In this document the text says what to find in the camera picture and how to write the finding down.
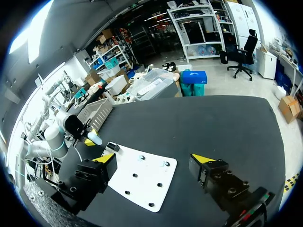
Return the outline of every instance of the black office chair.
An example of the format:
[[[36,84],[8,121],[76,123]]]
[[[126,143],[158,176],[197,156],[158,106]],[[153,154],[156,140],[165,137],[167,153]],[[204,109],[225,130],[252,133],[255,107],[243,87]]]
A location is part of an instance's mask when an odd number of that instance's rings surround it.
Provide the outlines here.
[[[238,72],[244,71],[244,72],[246,72],[247,75],[249,75],[250,81],[252,81],[252,77],[250,75],[252,73],[252,71],[250,69],[244,67],[242,64],[252,65],[254,63],[254,59],[253,59],[252,55],[256,48],[257,41],[258,41],[258,39],[257,39],[256,31],[250,29],[250,36],[248,37],[248,39],[245,43],[244,50],[237,49],[237,52],[228,52],[227,53],[228,60],[236,61],[239,63],[238,65],[227,67],[227,70],[229,70],[230,68],[238,69],[236,71],[235,75],[233,76],[234,78],[237,78],[236,76],[237,76]]]

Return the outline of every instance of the white plate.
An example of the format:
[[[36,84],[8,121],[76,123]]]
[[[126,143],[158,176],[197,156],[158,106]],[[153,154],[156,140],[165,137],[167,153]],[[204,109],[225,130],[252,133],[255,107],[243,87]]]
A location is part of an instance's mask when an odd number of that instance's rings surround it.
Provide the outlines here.
[[[104,155],[110,152],[116,153],[118,166],[108,186],[135,204],[152,212],[158,212],[175,173],[177,161],[121,145],[119,147],[118,152],[113,150],[104,152]]]

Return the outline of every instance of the metal basket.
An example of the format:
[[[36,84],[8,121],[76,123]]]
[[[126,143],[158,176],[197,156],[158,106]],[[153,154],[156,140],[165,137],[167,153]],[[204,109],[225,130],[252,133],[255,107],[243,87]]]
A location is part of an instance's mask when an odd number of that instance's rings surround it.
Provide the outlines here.
[[[81,110],[78,114],[79,120],[85,124],[88,119],[91,119],[90,126],[96,131],[99,131],[103,122],[112,111],[113,106],[107,98],[99,101],[87,104],[87,106]]]

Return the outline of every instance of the white refrigerator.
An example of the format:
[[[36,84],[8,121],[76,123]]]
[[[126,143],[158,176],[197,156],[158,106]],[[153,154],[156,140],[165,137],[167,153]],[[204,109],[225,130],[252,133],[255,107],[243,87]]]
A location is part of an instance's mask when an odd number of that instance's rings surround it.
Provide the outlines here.
[[[261,46],[260,32],[253,9],[248,6],[229,1],[225,4],[228,7],[231,19],[234,22],[238,38],[238,45],[240,48],[244,48],[248,36],[250,35],[250,29],[255,30],[257,33],[258,42],[256,49],[259,48]]]

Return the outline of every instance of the black table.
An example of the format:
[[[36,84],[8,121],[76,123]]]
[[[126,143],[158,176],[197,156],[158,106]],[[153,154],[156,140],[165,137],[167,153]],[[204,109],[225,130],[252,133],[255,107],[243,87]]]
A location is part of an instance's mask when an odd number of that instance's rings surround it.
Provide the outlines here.
[[[228,214],[204,194],[188,170],[189,154],[223,159],[250,190],[276,194],[268,216],[278,211],[285,182],[285,157],[276,116],[267,100],[248,96],[163,98],[115,106],[99,132],[109,141],[175,158],[178,162],[161,210],[152,213],[110,187],[97,194],[81,217],[103,227],[218,227]],[[79,144],[82,158],[102,149]],[[68,152],[60,179],[73,174],[79,157]]]

